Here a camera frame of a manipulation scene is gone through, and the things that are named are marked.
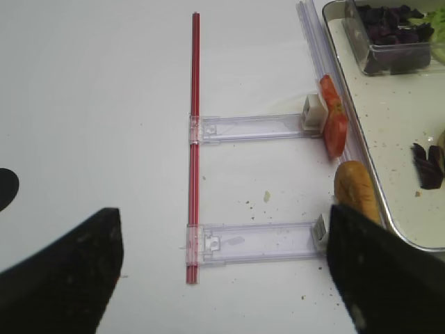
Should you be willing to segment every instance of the red stick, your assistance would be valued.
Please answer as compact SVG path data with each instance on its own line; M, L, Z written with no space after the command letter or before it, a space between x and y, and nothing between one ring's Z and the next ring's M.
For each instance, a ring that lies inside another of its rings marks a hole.
M192 28L192 82L191 82L191 115L200 115L200 14L193 13ZM197 226L199 223L200 202L200 147L199 144L190 145L190 180L188 185L188 225ZM193 252L197 250L197 235L193 245L187 245ZM197 264L187 265L187 284L197 283Z

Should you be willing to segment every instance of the crumb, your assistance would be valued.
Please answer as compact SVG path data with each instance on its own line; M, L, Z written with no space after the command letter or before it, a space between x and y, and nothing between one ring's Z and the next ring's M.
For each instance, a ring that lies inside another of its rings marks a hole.
M263 201L267 203L269 200L270 200L270 193L266 190L266 192L264 193Z

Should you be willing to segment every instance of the tomato slice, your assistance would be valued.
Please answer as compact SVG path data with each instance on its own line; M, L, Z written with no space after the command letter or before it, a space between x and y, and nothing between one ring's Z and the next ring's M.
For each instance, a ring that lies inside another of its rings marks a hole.
M321 95L325 99L328 106L334 106L338 103L341 104L341 100L337 91L335 90L334 83L331 77L327 74L320 80Z
M348 118L344 113L332 112L327 117L323 136L327 153L331 158L338 158L343 154L348 133Z

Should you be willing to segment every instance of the transparent plastic rail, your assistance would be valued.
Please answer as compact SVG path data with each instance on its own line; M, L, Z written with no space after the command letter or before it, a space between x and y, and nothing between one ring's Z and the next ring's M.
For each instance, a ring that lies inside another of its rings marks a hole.
M304 129L301 118L301 113L236 117L191 116L190 144L321 136L318 129Z
M320 80L325 74L331 76L338 93L342 97L346 114L350 119L350 129L352 131L348 131L346 147L343 155L340 157L340 161L344 162L353 159L365 162L363 151L358 145L361 138L357 121L354 121L357 116L352 107L348 90L345 88L346 84L343 82L340 69L337 66L337 60L332 53L326 31L318 17L314 2L313 0L302 0L297 3L296 7L307 44L309 45L316 78Z
M316 257L320 253L312 228L321 219L302 223L189 226L187 265L223 266Z

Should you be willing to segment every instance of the metal tray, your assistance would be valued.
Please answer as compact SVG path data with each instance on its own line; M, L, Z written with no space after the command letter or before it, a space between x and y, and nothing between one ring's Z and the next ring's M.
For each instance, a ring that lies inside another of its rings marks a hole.
M346 1L323 8L332 53L355 110L359 135L387 227L414 247L445 251L445 187L420 189L412 143L428 149L445 129L440 109L444 73L368 77L361 73L341 24Z

